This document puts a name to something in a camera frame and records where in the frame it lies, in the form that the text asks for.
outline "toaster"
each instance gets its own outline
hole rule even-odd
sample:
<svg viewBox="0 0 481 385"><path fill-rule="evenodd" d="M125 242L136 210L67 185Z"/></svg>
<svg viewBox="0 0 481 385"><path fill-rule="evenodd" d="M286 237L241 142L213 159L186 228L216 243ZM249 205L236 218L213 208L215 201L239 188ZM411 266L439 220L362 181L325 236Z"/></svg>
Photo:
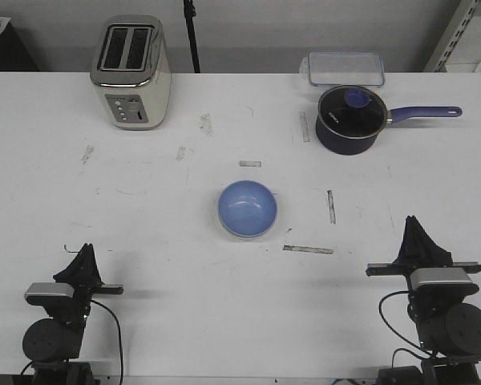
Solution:
<svg viewBox="0 0 481 385"><path fill-rule="evenodd" d="M90 77L115 126L149 130L159 125L171 89L160 20L147 15L110 18L96 47Z"/></svg>

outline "white table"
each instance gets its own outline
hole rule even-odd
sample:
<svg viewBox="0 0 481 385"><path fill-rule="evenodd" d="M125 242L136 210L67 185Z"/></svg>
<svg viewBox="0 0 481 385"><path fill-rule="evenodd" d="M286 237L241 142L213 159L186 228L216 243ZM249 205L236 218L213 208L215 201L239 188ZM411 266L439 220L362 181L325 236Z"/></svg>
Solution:
<svg viewBox="0 0 481 385"><path fill-rule="evenodd" d="M67 266L64 245L84 242L102 279L125 286L97 299L121 321L127 375L370 378L390 365L403 343L378 300L405 280L365 269L395 259L406 216L455 261L481 263L481 74L387 74L388 108L459 105L463 116L395 124L357 156L318 142L301 81L173 75L166 120L128 132L107 121L88 74L0 73L0 373L25 365L22 336L46 316L23 293ZM241 179L267 185L279 207L251 241L216 217L221 189ZM467 302L481 308L481 291ZM385 312L417 341L406 304ZM80 358L119 373L115 325L96 306Z"/></svg>

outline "saucepan handle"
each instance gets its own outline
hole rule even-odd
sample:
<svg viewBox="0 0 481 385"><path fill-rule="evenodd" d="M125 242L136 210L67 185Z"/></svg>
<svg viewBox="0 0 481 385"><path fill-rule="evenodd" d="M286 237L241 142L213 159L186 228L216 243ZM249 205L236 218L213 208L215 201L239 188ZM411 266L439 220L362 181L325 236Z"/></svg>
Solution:
<svg viewBox="0 0 481 385"><path fill-rule="evenodd" d="M391 123L417 117L456 117L461 116L462 113L460 107L402 107L390 110L390 115L392 117Z"/></svg>

